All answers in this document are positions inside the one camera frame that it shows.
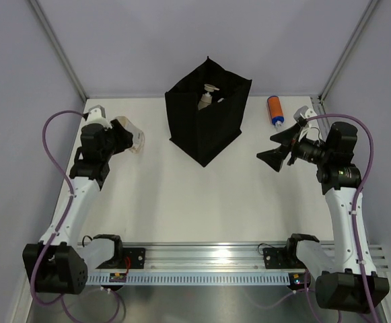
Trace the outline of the amber liquid clear bottle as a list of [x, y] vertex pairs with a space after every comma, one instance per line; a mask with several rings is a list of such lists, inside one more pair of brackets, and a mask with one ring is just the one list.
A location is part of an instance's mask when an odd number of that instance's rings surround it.
[[116, 120], [120, 123], [120, 125], [128, 132], [130, 132], [133, 136], [132, 138], [132, 146], [129, 150], [132, 153], [140, 153], [144, 147], [145, 143], [145, 134], [144, 132], [136, 127], [127, 117], [125, 116], [117, 116]]

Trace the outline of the beige pump bottle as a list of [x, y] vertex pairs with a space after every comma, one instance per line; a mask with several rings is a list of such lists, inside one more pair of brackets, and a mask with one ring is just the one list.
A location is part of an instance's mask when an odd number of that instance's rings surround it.
[[213, 99], [212, 93], [219, 91], [219, 88], [214, 85], [206, 83], [204, 85], [204, 90], [205, 93], [201, 96], [201, 99], [198, 103], [198, 110], [202, 110], [203, 108], [206, 108], [212, 103], [212, 99]]

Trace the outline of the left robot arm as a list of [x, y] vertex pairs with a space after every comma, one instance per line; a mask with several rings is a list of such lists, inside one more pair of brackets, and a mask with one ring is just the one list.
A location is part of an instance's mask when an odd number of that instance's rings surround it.
[[106, 264], [119, 267], [125, 259], [118, 235], [98, 234], [81, 249], [81, 228], [110, 172], [112, 156], [142, 144], [143, 133], [128, 118], [119, 116], [106, 128], [98, 122], [81, 129], [81, 145], [67, 174], [69, 193], [63, 214], [40, 241], [27, 244], [22, 258], [32, 297], [38, 293], [73, 294], [83, 291], [91, 271]]

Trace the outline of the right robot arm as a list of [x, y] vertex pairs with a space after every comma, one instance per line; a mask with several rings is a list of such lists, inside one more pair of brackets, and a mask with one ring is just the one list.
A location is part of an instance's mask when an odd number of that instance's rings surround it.
[[332, 221], [334, 258], [322, 249], [320, 240], [308, 234], [292, 234], [282, 248], [264, 248], [266, 268], [306, 268], [315, 279], [319, 307], [328, 310], [368, 314], [390, 290], [371, 258], [362, 216], [361, 172], [353, 164], [357, 128], [335, 122], [326, 140], [307, 137], [308, 122], [271, 136], [278, 148], [257, 154], [274, 171], [297, 159], [316, 165]]

